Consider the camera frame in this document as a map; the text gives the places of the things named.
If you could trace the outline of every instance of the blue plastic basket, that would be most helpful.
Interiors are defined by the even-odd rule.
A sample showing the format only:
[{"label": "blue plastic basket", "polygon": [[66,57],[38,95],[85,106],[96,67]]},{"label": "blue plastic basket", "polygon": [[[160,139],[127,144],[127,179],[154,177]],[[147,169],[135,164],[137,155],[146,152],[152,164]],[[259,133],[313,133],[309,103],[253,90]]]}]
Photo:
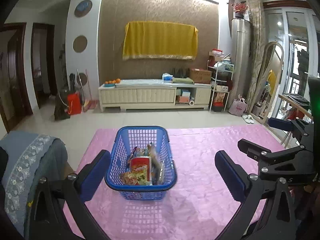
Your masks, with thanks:
[{"label": "blue plastic basket", "polygon": [[[153,143],[159,153],[160,161],[164,162],[164,182],[162,185],[129,186],[124,185],[119,177],[127,172],[127,159],[135,146],[145,148]],[[167,131],[160,126],[126,126],[121,128],[113,144],[111,165],[105,175],[106,184],[129,200],[159,200],[167,190],[177,182],[177,172],[169,144]]]}]

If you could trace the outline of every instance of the sliding glass door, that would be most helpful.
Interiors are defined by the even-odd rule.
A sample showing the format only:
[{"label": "sliding glass door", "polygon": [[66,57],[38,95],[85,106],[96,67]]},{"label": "sliding glass door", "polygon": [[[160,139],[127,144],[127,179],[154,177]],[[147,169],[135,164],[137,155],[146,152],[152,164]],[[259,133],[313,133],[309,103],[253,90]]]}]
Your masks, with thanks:
[{"label": "sliding glass door", "polygon": [[290,106],[278,94],[293,93],[309,100],[308,77],[318,76],[320,71],[320,21],[309,9],[281,8],[265,12],[268,41],[277,41],[284,49],[282,75],[269,117],[284,119]]}]

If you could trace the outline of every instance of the cabinet door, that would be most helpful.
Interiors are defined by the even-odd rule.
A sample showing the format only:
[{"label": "cabinet door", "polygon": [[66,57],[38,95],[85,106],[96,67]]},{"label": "cabinet door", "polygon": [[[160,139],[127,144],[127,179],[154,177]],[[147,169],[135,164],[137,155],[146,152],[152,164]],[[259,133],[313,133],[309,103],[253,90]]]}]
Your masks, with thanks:
[{"label": "cabinet door", "polygon": [[210,101],[210,88],[197,88],[195,105],[208,105]]},{"label": "cabinet door", "polygon": [[137,103],[173,103],[175,89],[137,89]]},{"label": "cabinet door", "polygon": [[102,104],[125,104],[137,102],[136,89],[109,89],[101,91]]}]

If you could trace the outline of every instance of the white floor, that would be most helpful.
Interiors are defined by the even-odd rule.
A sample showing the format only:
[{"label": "white floor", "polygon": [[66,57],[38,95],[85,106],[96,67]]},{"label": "white floor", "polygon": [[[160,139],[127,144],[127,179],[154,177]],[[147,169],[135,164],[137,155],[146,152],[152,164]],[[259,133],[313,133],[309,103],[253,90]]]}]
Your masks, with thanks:
[{"label": "white floor", "polygon": [[164,128],[203,128],[245,125],[242,117],[204,110],[139,110],[120,112],[118,108],[95,110],[54,121],[54,99],[22,121],[16,130],[47,134],[60,138],[68,151],[68,162],[76,170],[93,135],[100,128],[120,128],[127,125],[159,125]]}]

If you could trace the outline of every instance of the white slippers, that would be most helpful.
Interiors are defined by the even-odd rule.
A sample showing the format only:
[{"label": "white slippers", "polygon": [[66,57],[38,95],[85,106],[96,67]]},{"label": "white slippers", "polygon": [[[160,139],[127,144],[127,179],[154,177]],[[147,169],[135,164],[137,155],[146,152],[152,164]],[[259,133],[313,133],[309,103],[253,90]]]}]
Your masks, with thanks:
[{"label": "white slippers", "polygon": [[253,117],[250,114],[249,115],[243,114],[242,118],[243,120],[245,120],[246,123],[254,124]]}]

